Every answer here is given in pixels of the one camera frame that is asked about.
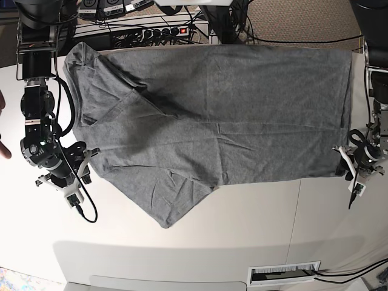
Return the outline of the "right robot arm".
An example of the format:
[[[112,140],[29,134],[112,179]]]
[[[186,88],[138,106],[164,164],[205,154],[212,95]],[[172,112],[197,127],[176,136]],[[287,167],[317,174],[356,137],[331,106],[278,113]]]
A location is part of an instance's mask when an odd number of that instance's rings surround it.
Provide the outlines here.
[[[86,160],[84,142],[68,148],[60,145],[75,123],[75,105],[66,82],[58,75],[57,57],[61,29],[78,18],[77,1],[15,1],[19,13],[16,78],[25,82],[21,111],[25,117],[25,136],[21,153],[33,167],[46,169],[45,176],[64,188],[75,181],[89,184],[90,170],[80,169]],[[54,79],[58,91],[65,92],[70,105],[69,125],[58,122],[59,98],[54,98],[47,81]]]

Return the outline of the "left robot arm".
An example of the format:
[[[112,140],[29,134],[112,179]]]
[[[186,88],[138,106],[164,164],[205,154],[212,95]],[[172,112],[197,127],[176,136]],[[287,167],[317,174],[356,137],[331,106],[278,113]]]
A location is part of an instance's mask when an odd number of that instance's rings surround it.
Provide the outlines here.
[[[346,149],[348,163],[341,159],[337,176],[351,181],[382,173],[377,163],[387,157],[387,1],[350,1],[353,13],[364,37],[364,89],[373,99],[373,109],[367,105],[367,130],[351,130],[348,134],[352,147]]]

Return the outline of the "person hand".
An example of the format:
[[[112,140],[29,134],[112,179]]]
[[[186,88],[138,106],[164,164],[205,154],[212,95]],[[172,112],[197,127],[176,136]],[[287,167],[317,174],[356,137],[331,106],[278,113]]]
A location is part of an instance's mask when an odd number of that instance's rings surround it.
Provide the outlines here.
[[[5,138],[5,119],[4,119],[4,110],[6,107],[6,101],[4,94],[1,92],[1,157],[4,159],[10,159],[12,157],[12,152],[8,148],[7,140]]]

